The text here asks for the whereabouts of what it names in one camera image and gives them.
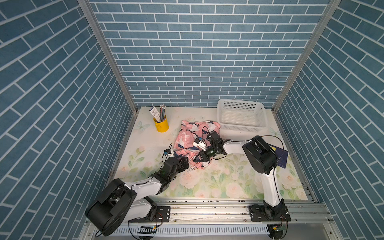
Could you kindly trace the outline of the pink shark print shorts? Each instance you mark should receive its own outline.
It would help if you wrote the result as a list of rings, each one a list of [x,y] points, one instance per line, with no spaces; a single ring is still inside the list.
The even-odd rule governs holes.
[[[191,169],[204,169],[202,168],[202,163],[193,162],[193,159],[201,151],[201,149],[193,145],[193,142],[196,138],[202,138],[210,146],[210,143],[206,140],[208,134],[211,132],[220,134],[220,128],[221,125],[214,121],[189,122],[183,120],[174,143],[175,157],[187,157]]]

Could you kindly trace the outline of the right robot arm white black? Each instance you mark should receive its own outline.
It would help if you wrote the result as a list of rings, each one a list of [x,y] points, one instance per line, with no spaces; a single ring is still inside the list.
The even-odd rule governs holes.
[[[194,158],[195,163],[208,162],[218,154],[245,155],[252,168],[262,175],[265,207],[274,210],[283,206],[283,199],[276,180],[276,167],[280,159],[262,136],[255,136],[250,140],[234,141],[224,140],[216,132],[211,132],[205,138],[196,138],[193,145],[201,149]]]

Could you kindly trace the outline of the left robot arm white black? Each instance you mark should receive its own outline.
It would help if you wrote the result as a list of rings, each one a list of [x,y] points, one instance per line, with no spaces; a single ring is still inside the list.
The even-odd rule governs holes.
[[[125,183],[114,179],[87,207],[85,216],[105,237],[124,222],[155,222],[158,205],[150,197],[164,192],[177,174],[188,168],[188,158],[169,157],[157,172],[145,180]]]

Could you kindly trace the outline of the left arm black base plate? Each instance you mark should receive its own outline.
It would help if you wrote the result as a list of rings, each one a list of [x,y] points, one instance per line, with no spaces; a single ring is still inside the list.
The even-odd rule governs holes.
[[[170,221],[170,206],[152,207],[149,213],[143,218],[129,220],[130,223],[168,223]]]

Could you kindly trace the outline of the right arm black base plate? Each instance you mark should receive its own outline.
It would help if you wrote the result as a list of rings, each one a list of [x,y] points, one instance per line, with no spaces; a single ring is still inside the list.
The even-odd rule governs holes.
[[[263,201],[263,205],[251,205],[249,206],[249,212],[252,222],[291,221],[291,216],[284,199],[275,207],[270,206],[265,201]]]

